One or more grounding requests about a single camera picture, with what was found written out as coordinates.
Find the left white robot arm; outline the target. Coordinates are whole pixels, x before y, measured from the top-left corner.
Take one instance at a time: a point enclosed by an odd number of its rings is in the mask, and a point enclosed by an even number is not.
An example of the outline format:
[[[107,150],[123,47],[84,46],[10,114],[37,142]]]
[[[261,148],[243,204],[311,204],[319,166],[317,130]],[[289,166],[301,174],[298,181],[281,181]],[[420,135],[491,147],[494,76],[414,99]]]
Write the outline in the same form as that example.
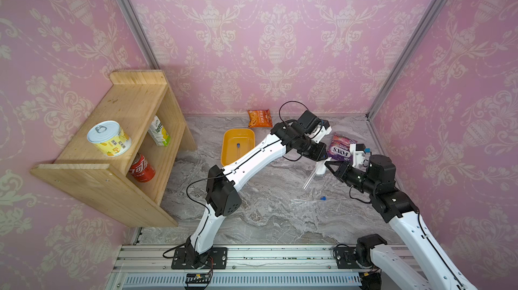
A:
[[[184,244],[188,264],[198,268],[208,260],[217,232],[225,218],[241,206],[240,191],[253,176],[292,150],[316,163],[323,162],[327,155],[322,139],[331,132],[327,120],[306,110],[297,120],[275,124],[261,143],[238,160],[222,168],[211,167],[205,179],[205,201],[196,201],[204,208],[203,216]]]

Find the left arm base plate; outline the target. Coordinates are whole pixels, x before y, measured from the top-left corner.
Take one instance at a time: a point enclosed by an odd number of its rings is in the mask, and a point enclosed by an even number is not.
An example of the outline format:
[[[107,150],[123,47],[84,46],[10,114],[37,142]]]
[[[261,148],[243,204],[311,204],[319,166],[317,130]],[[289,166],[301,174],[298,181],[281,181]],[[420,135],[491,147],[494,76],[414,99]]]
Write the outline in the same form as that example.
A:
[[[227,266],[228,248],[212,247],[208,252],[196,254],[193,250],[180,247],[175,250],[171,269],[188,270],[211,268],[224,270]]]

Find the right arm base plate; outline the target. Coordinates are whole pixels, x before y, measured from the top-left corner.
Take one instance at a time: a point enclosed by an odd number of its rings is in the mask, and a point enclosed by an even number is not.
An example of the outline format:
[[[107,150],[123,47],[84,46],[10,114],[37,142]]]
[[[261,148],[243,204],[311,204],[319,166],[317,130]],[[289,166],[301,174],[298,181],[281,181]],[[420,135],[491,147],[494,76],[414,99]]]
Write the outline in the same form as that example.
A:
[[[345,244],[337,244],[332,249],[333,258],[339,270],[362,268],[357,263],[355,250],[355,248]]]

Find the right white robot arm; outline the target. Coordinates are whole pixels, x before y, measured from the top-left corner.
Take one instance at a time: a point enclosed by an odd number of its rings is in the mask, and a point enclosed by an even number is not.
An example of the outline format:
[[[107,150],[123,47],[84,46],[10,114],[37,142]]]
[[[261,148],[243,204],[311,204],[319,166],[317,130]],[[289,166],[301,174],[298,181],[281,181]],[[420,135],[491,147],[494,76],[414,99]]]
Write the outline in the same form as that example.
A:
[[[365,170],[341,161],[325,165],[340,182],[369,195],[370,205],[398,234],[422,272],[401,261],[377,234],[357,240],[355,257],[361,267],[380,268],[401,289],[475,289],[429,231],[419,208],[396,187],[396,167],[388,156],[372,155]]]

